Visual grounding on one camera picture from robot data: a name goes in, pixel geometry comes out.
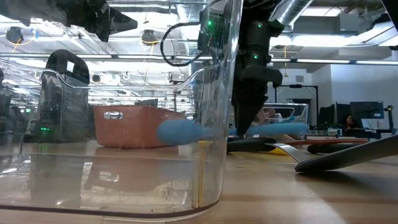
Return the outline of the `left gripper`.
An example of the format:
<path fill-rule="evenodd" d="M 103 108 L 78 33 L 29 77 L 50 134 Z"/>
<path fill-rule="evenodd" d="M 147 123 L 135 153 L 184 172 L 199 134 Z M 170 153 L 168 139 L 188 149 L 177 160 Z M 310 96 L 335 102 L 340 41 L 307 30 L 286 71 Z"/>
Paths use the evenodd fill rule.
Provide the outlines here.
<path fill-rule="evenodd" d="M 61 10 L 65 13 L 64 25 L 84 28 L 96 34 L 102 42 L 107 42 L 110 34 L 116 34 L 137 28 L 137 21 L 125 14 L 109 9 L 105 0 L 65 0 L 61 1 Z"/>

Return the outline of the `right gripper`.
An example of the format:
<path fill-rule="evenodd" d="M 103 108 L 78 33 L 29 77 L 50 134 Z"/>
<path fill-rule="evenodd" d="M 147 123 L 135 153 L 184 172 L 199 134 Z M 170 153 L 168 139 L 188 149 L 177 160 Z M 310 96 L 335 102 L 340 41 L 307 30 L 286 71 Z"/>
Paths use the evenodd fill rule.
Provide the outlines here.
<path fill-rule="evenodd" d="M 279 70 L 267 66 L 272 37 L 284 29 L 279 21 L 245 19 L 240 24 L 238 53 L 234 69 L 233 101 L 236 134 L 244 135 L 262 108 L 268 84 L 282 84 Z"/>

